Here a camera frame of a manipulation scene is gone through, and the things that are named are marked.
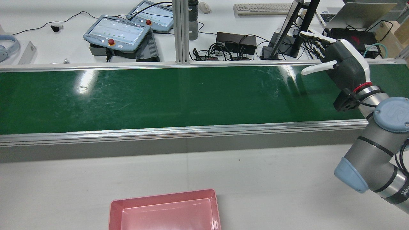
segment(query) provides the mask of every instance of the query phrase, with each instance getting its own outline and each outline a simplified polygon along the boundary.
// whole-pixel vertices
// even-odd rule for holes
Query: blue joint cap
[[[361,174],[345,158],[341,158],[341,162],[335,169],[334,174],[338,179],[359,193],[364,193],[369,189]]]
[[[383,100],[373,112],[375,122],[393,133],[409,132],[409,99],[391,97]]]

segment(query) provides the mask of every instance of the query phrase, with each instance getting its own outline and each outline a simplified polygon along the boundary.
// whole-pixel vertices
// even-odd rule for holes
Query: ur logo
[[[391,103],[387,115],[391,119],[402,122],[405,121],[405,118],[409,115],[409,110],[401,106],[396,106],[395,103]]]

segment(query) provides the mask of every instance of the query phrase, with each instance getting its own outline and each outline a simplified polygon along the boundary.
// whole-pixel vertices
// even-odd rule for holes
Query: keyboard
[[[330,22],[335,17],[336,14],[320,14],[320,15],[322,19],[324,20],[324,22],[328,24],[328,22]]]
[[[292,3],[253,3],[234,4],[237,15],[288,14]]]

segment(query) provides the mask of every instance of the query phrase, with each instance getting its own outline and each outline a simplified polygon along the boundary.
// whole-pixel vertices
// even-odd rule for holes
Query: teal cable
[[[363,57],[365,57],[366,52],[368,52],[368,50],[371,49],[371,48],[372,48],[373,46],[375,46],[375,45],[380,45],[380,46],[382,46],[382,47],[385,49],[385,57],[384,57],[384,58],[388,58],[388,48],[386,48],[386,46],[385,46],[384,44],[381,44],[381,43],[375,43],[375,44],[370,45],[370,46],[365,50]]]

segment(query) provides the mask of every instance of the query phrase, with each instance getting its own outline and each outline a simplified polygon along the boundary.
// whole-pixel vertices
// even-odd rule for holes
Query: laptop
[[[343,7],[317,7],[315,12],[324,28],[366,29],[387,14],[397,3],[348,2]]]

